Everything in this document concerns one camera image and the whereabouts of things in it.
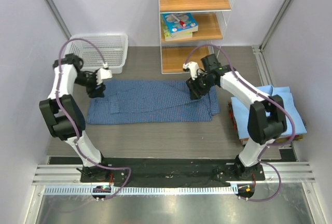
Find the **dark blue checkered shirt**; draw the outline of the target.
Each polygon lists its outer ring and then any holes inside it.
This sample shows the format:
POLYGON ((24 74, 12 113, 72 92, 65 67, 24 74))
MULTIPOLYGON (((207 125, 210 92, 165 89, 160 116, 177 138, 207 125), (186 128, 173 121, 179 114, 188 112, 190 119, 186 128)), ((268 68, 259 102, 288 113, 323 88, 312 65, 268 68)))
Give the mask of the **dark blue checkered shirt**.
POLYGON ((88 124, 208 122, 220 112, 215 88, 191 100, 184 81, 112 79, 105 86, 104 97, 90 101, 88 124))

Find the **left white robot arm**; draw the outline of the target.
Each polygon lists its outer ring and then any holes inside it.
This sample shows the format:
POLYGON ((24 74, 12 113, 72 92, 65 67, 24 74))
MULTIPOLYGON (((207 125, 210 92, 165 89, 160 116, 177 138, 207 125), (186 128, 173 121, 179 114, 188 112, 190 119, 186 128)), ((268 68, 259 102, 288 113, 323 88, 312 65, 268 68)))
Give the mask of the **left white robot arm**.
POLYGON ((82 160, 83 181, 107 181, 110 168, 102 153, 94 147, 86 134, 86 121, 72 93, 75 84, 86 88, 88 97, 104 97, 105 84, 100 71, 82 71, 83 60, 67 54, 53 64, 55 78, 47 99, 40 101, 39 109, 52 137, 69 144, 82 160))

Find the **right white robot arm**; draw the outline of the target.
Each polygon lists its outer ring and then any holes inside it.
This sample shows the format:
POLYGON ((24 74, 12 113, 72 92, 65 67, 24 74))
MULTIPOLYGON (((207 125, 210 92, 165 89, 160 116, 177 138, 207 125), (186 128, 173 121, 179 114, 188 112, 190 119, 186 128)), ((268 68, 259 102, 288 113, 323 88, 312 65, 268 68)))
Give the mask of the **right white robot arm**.
POLYGON ((183 70, 190 73, 186 84, 190 98, 198 100, 210 88, 218 86, 235 96, 248 110, 247 131, 249 139, 234 160, 234 173, 245 180, 255 172, 264 149, 287 130, 283 100, 269 96, 248 83, 230 65, 222 66, 215 54, 201 59, 203 68, 196 62, 185 62, 183 70))

